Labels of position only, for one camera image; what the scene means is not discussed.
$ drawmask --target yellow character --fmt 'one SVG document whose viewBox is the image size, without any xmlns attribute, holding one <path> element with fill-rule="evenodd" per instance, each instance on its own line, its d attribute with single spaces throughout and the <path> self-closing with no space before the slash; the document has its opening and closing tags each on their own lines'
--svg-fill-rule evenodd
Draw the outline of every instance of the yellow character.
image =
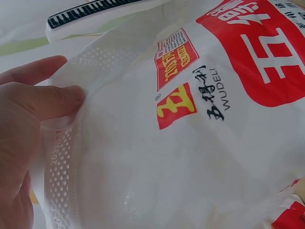
<svg viewBox="0 0 305 229">
<path fill-rule="evenodd" d="M 165 82 L 167 82 L 172 75 L 176 75 L 177 73 L 177 61 L 174 60 L 165 69 Z"/>
<path fill-rule="evenodd" d="M 175 59 L 175 55 L 173 54 L 173 51 L 165 54 L 163 57 L 162 57 L 162 64 L 164 66 L 164 68 L 167 67 L 168 63 L 170 63 L 171 61 L 173 61 Z"/>
<path fill-rule="evenodd" d="M 172 96 L 178 96 L 181 99 L 181 102 L 174 103 L 173 100 L 171 99 Z M 157 115 L 161 118 L 164 117 L 164 109 L 170 110 L 172 113 L 177 113 L 178 112 L 178 107 L 187 107 L 187 109 L 190 112 L 195 111 L 195 106 L 192 103 L 191 99 L 187 95 L 187 92 L 185 90 L 184 85 L 181 85 L 178 87 L 178 92 L 173 92 L 170 94 L 167 99 L 166 99 L 166 104 L 164 105 L 159 105 L 157 107 Z"/>
<path fill-rule="evenodd" d="M 178 56 L 181 59 L 181 67 L 186 66 L 190 62 L 190 56 L 184 45 L 178 48 Z"/>
</svg>

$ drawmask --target white plastic bag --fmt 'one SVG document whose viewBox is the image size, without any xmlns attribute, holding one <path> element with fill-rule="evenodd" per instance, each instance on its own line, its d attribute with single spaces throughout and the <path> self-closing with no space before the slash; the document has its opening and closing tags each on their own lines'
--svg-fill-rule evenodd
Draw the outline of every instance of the white plastic bag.
<svg viewBox="0 0 305 229">
<path fill-rule="evenodd" d="M 245 229 L 270 216 L 305 175 L 304 11 L 173 1 L 57 71 L 53 85 L 87 99 L 43 124 L 31 175 L 49 228 Z"/>
</svg>

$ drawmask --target white fabric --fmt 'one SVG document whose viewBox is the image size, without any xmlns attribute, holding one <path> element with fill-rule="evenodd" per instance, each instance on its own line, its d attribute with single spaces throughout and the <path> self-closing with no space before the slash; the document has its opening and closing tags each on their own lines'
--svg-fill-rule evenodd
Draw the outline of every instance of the white fabric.
<svg viewBox="0 0 305 229">
<path fill-rule="evenodd" d="M 86 0 L 1 0 L 0 45 L 45 37 L 49 16 Z"/>
</svg>

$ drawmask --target red label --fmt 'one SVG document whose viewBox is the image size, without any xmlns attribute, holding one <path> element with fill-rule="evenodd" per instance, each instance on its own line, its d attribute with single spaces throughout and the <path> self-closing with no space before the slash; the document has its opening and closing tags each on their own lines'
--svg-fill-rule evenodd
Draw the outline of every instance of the red label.
<svg viewBox="0 0 305 229">
<path fill-rule="evenodd" d="M 176 88 L 157 104 L 157 119 L 160 130 L 186 115 L 196 113 L 194 99 L 188 83 Z"/>
<path fill-rule="evenodd" d="M 269 1 L 225 0 L 196 21 L 218 38 L 255 102 L 305 97 L 305 38 Z"/>
<path fill-rule="evenodd" d="M 158 91 L 199 58 L 183 29 L 158 43 L 155 57 Z"/>
<path fill-rule="evenodd" d="M 305 207 L 294 202 L 291 207 L 271 225 L 272 229 L 304 229 L 305 228 Z"/>
</svg>

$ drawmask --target wrinkled plastic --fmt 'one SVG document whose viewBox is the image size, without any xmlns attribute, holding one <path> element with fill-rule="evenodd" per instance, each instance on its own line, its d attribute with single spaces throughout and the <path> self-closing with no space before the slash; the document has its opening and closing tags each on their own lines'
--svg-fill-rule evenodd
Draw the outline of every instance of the wrinkled plastic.
<svg viewBox="0 0 305 229">
<path fill-rule="evenodd" d="M 51 83 L 87 99 L 43 123 L 48 226 L 243 229 L 274 212 L 305 175 L 303 11 L 172 1 L 71 59 Z"/>
</svg>

